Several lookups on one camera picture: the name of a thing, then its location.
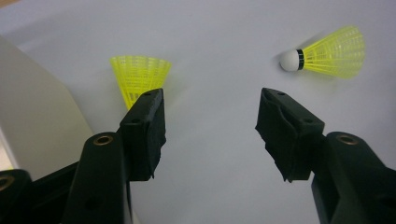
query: white surface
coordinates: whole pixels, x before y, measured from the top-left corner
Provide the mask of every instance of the white surface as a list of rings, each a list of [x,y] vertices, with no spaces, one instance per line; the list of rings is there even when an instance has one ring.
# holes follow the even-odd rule
[[[142,223],[318,223],[310,181],[284,183],[254,130],[262,87],[284,91],[366,140],[396,169],[396,2],[20,1],[0,35],[59,78],[95,133],[126,110],[108,58],[145,54],[173,68],[156,178],[133,183]],[[367,55],[350,80],[284,72],[278,55],[349,24]]]
[[[36,180],[78,161],[92,131],[67,88],[2,36],[0,68],[0,149],[12,166]]]

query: yellow shuttlecock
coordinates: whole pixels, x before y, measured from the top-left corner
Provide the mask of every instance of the yellow shuttlecock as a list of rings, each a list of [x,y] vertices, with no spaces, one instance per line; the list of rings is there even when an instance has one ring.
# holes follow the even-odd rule
[[[110,63],[128,110],[141,94],[160,88],[172,66],[166,60],[129,55],[112,57]]]
[[[286,71],[311,70],[331,76],[351,78],[361,70],[364,40],[356,26],[346,26],[316,43],[282,54],[280,65]]]

